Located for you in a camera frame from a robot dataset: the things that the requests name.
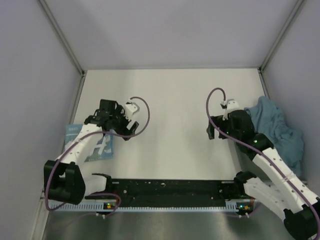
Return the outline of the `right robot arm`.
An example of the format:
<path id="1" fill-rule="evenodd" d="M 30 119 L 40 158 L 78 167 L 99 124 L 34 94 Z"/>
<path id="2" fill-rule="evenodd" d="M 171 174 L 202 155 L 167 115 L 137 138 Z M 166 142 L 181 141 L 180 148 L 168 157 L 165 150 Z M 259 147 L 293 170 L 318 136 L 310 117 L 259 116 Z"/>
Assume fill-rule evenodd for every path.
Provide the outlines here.
<path id="1" fill-rule="evenodd" d="M 208 120 L 209 139 L 214 139 L 215 131 L 218 131 L 220 139 L 234 141 L 275 185 L 272 188 L 254 173 L 241 171 L 234 178 L 234 194 L 239 198 L 257 199 L 280 218 L 295 240 L 318 240 L 320 197 L 286 165 L 272 142 L 255 131 L 251 117 L 244 110 L 234 110 L 227 118 L 209 116 Z"/>

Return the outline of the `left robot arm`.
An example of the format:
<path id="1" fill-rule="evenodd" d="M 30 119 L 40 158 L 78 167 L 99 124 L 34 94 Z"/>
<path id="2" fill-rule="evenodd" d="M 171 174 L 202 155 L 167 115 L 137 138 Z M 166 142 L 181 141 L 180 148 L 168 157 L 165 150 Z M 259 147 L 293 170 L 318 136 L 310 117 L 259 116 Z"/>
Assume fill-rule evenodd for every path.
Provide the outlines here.
<path id="1" fill-rule="evenodd" d="M 84 197 L 97 193 L 109 198 L 114 191 L 109 176 L 85 166 L 97 143 L 106 132 L 115 132 L 128 140 L 139 123 L 134 120 L 140 108 L 132 100 L 120 105 L 114 100 L 100 100 L 99 108 L 89 115 L 77 137 L 56 160 L 43 168 L 45 196 L 49 200 L 77 205 Z"/>

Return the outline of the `light blue printed t-shirt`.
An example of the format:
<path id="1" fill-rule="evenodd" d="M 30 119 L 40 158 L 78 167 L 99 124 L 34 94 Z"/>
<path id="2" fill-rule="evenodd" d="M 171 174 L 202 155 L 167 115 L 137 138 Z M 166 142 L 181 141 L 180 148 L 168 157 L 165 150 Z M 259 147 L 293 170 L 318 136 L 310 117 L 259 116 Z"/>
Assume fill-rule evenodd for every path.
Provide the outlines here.
<path id="1" fill-rule="evenodd" d="M 72 145 L 72 142 L 76 139 L 81 132 L 82 124 L 69 124 L 66 126 L 64 150 Z M 100 160 L 112 159 L 114 155 L 113 149 L 113 136 L 105 134 L 91 150 L 89 156 L 85 162 L 93 162 Z"/>

